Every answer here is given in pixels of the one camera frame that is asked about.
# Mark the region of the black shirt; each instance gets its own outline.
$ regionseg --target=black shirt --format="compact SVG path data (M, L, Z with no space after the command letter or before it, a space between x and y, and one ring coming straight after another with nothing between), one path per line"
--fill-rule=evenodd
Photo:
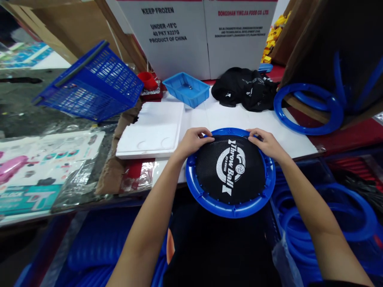
M175 252L163 286L281 286L265 238L264 209L229 219L201 207L188 189L176 192L170 230ZM360 286L323 281L310 286Z

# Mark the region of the hand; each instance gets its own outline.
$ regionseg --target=hand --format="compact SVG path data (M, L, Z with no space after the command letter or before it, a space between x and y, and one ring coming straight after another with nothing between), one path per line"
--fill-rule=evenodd
M201 146L209 142L213 142L211 132L207 128L190 128L182 141L178 144L177 149L174 151L174 156L185 160L189 155L195 153Z
M279 142L274 138L272 133L258 128L249 129L247 131L250 132L249 141L259 147L265 155L272 157L279 163L291 159L287 152L285 152L285 150L281 147ZM260 136L263 141L255 138L254 136Z

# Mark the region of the pink toy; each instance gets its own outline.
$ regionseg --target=pink toy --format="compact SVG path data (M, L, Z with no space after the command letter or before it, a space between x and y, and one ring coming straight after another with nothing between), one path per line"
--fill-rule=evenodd
M10 159L0 166L0 184L6 183L28 161L28 157L21 155Z

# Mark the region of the basket handle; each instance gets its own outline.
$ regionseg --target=basket handle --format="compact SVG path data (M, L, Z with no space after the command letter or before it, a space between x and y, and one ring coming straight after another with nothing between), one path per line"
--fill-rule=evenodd
M107 41L103 41L102 44L95 49L95 51L85 60L80 64L77 68L75 68L73 71L71 71L68 75L63 77L61 80L59 80L57 83L55 83L55 87L59 88L63 84L65 84L67 81L69 81L71 78L73 78L75 75L77 75L83 67L85 67L87 64L89 64L94 57L102 50L104 49L109 43Z

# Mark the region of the black mesh net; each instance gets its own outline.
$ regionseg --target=black mesh net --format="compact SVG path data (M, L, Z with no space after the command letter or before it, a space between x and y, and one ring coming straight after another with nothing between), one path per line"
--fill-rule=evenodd
M196 174L202 189L231 205L260 196L265 188L265 168L258 148L247 137L214 138L197 155Z

